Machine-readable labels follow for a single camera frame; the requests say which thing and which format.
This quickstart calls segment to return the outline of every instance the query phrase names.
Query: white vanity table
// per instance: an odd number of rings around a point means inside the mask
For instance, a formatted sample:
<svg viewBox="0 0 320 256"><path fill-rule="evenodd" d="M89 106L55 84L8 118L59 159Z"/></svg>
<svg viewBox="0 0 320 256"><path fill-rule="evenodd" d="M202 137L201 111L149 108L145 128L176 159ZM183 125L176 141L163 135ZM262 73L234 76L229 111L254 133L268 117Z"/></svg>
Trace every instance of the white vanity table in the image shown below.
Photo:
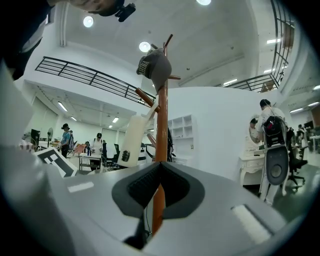
<svg viewBox="0 0 320 256"><path fill-rule="evenodd" d="M245 137L245 149L239 156L241 160L240 185L244 185L246 173L254 174L263 170L265 164L265 151L259 150L259 144L255 144L249 135Z"/></svg>

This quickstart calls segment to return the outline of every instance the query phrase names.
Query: person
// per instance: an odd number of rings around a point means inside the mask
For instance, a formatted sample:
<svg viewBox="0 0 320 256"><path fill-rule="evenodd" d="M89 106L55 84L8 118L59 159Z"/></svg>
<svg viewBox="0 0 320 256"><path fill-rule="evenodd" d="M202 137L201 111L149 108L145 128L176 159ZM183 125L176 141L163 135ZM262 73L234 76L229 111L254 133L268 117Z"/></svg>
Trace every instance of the person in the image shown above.
<svg viewBox="0 0 320 256"><path fill-rule="evenodd" d="M102 152L102 134L100 132L97 133L96 138L93 139L93 141L90 143L90 148L92 151L92 154L95 155L101 155ZM100 160L90 160L90 165L95 165L95 166L99 166L100 165ZM91 167L91 170L99 170L100 166L98 168L96 167Z"/></svg>
<svg viewBox="0 0 320 256"><path fill-rule="evenodd" d="M47 16L51 9L59 2L67 0L22 0L7 1L6 9L14 10L14 22L3 27L5 36L3 59L14 80L23 76L27 62L33 51L41 42ZM116 10L121 0L68 0L68 2L84 11L101 16L108 16Z"/></svg>
<svg viewBox="0 0 320 256"><path fill-rule="evenodd" d="M254 142L254 143L258 143L258 133L257 133L257 130L256 130L256 123L257 123L257 119L255 118L252 118L251 121L250 121L250 125L249 125L249 134L250 134L250 137L251 137L251 140Z"/></svg>
<svg viewBox="0 0 320 256"><path fill-rule="evenodd" d="M65 123L61 129L64 131L62 134L62 140L61 140L61 154L64 156L64 158L67 158L68 149L69 149L69 140L70 140L70 128L67 123Z"/></svg>
<svg viewBox="0 0 320 256"><path fill-rule="evenodd" d="M271 103L267 99L262 99L260 101L261 114L255 125L257 131L257 140L261 141L264 137L262 126L271 116L280 117L283 120L283 135L286 138L286 118L285 114L277 107L271 107ZM264 171L262 174L262 180L260 185L260 199L263 200L267 205L272 206L274 202L275 195L278 191L279 185L272 185L269 183L267 178L267 172Z"/></svg>
<svg viewBox="0 0 320 256"><path fill-rule="evenodd" d="M302 124L298 125L298 131L305 133L305 128L302 127Z"/></svg>
<svg viewBox="0 0 320 256"><path fill-rule="evenodd" d="M302 148L308 146L308 143L305 140L305 133L302 130L298 130L296 132L296 136L297 136L298 142L299 142L299 144L301 145Z"/></svg>

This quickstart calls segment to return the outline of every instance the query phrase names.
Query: gray cap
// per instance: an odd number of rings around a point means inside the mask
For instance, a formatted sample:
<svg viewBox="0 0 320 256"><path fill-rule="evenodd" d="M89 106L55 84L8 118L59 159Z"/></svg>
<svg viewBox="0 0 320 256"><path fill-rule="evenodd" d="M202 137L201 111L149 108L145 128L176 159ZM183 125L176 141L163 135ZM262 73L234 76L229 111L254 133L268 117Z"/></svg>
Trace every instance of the gray cap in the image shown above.
<svg viewBox="0 0 320 256"><path fill-rule="evenodd" d="M140 59L136 70L138 75L144 75L152 80L155 90L158 92L165 85L172 72L171 64L164 54L164 49L159 48L149 51L147 56Z"/></svg>

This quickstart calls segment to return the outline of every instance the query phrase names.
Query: black strap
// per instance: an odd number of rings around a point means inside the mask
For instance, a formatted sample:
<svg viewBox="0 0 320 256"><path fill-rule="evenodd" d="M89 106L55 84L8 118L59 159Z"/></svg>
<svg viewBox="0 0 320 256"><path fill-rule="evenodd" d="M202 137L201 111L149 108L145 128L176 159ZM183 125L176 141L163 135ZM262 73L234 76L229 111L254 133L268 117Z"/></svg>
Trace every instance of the black strap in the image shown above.
<svg viewBox="0 0 320 256"><path fill-rule="evenodd" d="M146 151L146 153L148 154L149 157L151 157L152 159L154 158L154 156L148 152L148 145L146 145L145 151Z"/></svg>

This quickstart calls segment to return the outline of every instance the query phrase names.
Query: person wearing hat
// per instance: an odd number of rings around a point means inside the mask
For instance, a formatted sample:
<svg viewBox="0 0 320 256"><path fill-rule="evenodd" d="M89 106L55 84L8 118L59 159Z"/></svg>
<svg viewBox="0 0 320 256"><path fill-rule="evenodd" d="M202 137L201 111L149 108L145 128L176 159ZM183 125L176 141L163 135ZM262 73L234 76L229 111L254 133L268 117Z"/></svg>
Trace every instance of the person wearing hat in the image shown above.
<svg viewBox="0 0 320 256"><path fill-rule="evenodd" d="M3 59L12 78L19 79L24 75L27 63L33 51L40 44L46 26L47 16L52 8L60 3L68 2L72 6L91 14L111 16L116 14L124 4L124 0L21 0L7 1L3 20L12 20L3 26L6 38L2 48Z"/></svg>
<svg viewBox="0 0 320 256"><path fill-rule="evenodd" d="M69 140L70 140L70 128L67 123L65 123L61 129L63 130L62 140L61 140L61 154L64 158L67 158L68 149L69 149Z"/></svg>
<svg viewBox="0 0 320 256"><path fill-rule="evenodd" d="M264 137L262 126L268 120L269 117L271 116L280 117L285 123L285 126L286 127L288 126L286 124L285 114L279 108L271 107L271 103L269 100L262 99L260 101L260 107L262 112L255 125L255 129L258 135L257 137L258 142L260 142ZM287 131L283 130L282 132L283 132L283 137L285 138ZM278 191L278 188L279 188L279 185L272 185L269 183L267 172L264 171L262 174L262 180L260 185L260 199L263 200L267 205L272 206L275 195Z"/></svg>
<svg viewBox="0 0 320 256"><path fill-rule="evenodd" d="M258 118L258 121L255 125L255 129L258 132L258 142L260 142L264 135L262 130L262 125L267 121L267 119L271 116L280 117L287 126L285 114L277 107L272 107L271 103L267 99L262 99L260 101L261 114Z"/></svg>
<svg viewBox="0 0 320 256"><path fill-rule="evenodd" d="M101 155L103 144L102 144L102 134L100 132L97 133L96 138L91 142L90 148L92 151L92 154L95 155ZM99 166L100 160L90 160L90 165ZM91 167L91 170L99 170L100 166L98 168Z"/></svg>

